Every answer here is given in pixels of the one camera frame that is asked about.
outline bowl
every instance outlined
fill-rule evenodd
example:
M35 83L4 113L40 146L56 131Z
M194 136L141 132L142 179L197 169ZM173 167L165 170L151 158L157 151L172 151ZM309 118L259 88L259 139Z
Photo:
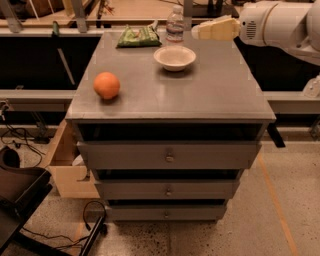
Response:
M194 62L196 54L184 46L173 45L156 50L153 57L164 69L178 72Z

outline cardboard box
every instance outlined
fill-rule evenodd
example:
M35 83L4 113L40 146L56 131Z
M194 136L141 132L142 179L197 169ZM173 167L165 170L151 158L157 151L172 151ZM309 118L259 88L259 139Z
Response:
M63 120L40 166L50 171L61 197L99 198L91 171L87 171L86 166L72 166L78 155L72 127Z

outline plastic bottle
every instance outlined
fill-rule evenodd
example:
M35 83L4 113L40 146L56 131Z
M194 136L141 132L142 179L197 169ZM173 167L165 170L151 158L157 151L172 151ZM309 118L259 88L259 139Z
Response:
M174 43L183 41L184 20L182 6L174 5L167 19L167 40Z

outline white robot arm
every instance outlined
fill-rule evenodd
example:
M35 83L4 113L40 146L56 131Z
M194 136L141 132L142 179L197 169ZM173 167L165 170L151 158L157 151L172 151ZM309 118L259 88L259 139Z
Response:
M278 47L320 66L320 0L246 3L239 21L245 44Z

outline orange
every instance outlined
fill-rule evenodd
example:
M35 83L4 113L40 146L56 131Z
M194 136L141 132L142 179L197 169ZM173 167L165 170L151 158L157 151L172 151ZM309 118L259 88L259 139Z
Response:
M102 72L93 81L93 89L105 100L110 100L118 95L120 81L116 75L110 72Z

